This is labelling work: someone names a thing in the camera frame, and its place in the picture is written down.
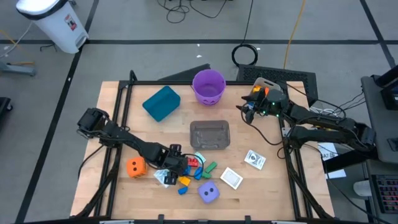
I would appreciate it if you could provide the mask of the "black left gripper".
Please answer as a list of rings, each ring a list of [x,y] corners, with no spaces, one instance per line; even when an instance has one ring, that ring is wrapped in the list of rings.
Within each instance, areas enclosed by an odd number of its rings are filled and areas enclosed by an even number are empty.
[[[188,167],[188,158],[182,154],[182,146],[171,144],[161,157],[161,169],[167,169],[161,181],[165,185],[176,185],[177,179],[185,175]]]

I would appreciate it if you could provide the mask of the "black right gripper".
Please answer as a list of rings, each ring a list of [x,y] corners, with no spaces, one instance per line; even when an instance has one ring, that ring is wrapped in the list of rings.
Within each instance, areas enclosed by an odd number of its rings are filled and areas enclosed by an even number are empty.
[[[238,106],[237,109],[245,113],[247,122],[252,122],[254,115],[279,117],[288,104],[288,98],[280,90],[270,88],[254,88],[248,96],[242,96],[246,106]]]

